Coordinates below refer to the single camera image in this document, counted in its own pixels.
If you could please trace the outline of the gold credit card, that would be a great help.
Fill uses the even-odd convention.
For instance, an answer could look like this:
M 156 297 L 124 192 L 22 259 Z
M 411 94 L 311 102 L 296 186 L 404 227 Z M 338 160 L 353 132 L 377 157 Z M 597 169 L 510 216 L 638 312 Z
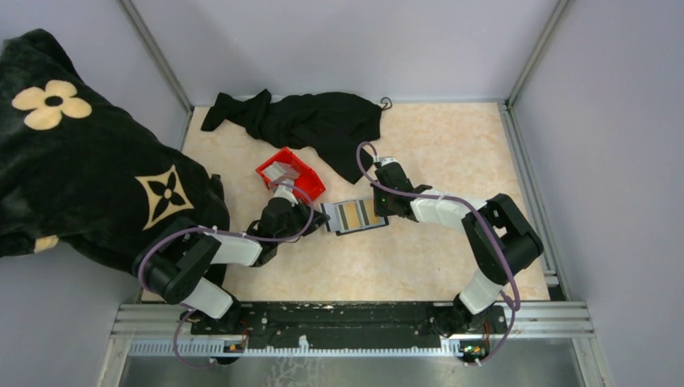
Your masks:
M 384 218 L 375 213 L 372 198 L 361 199 L 359 206 L 361 209 L 361 219 L 366 227 L 380 227 L 384 223 Z
M 340 203 L 336 209 L 340 221 L 340 231 L 350 232 L 361 228 L 362 222 L 359 217 L 356 201 Z

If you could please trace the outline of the black leather card holder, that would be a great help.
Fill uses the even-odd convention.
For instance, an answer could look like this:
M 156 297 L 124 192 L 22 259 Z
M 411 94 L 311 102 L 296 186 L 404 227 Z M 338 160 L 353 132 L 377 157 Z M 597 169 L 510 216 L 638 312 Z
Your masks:
M 387 217 L 375 213 L 372 196 L 343 202 L 324 202 L 320 204 L 320 209 L 329 217 L 325 224 L 327 232 L 332 232 L 337 236 L 389 225 Z

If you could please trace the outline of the red plastic bin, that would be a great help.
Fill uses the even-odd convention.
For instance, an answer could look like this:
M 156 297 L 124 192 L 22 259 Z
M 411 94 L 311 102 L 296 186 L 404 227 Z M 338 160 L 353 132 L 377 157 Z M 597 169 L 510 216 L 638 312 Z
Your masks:
M 279 178 L 291 180 L 310 199 L 319 198 L 326 190 L 319 175 L 308 164 L 300 160 L 288 148 L 282 148 L 267 161 L 259 165 L 255 172 L 261 177 L 266 187 Z

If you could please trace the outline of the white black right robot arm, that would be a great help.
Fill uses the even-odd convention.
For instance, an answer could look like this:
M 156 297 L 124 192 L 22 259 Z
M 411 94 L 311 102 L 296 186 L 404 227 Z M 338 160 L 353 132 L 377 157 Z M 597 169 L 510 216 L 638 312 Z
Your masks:
M 475 206 L 430 185 L 412 185 L 394 158 L 382 157 L 374 165 L 377 214 L 436 224 L 466 235 L 478 268 L 454 301 L 457 327 L 475 332 L 486 321 L 485 309 L 506 285 L 513 292 L 507 299 L 509 307 L 519 310 L 515 275 L 542 255 L 544 245 L 513 199 L 499 193 Z

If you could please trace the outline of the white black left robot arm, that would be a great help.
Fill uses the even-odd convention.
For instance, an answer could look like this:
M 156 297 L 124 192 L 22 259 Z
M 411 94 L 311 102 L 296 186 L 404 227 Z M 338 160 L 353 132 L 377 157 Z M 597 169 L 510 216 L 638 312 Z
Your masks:
M 187 218 L 171 223 L 132 264 L 132 272 L 148 291 L 170 305 L 204 313 L 224 334 L 236 331 L 242 313 L 236 297 L 213 282 L 216 266 L 260 267 L 277 254 L 280 244 L 317 231 L 329 216 L 302 199 L 272 198 L 244 233 L 201 227 Z

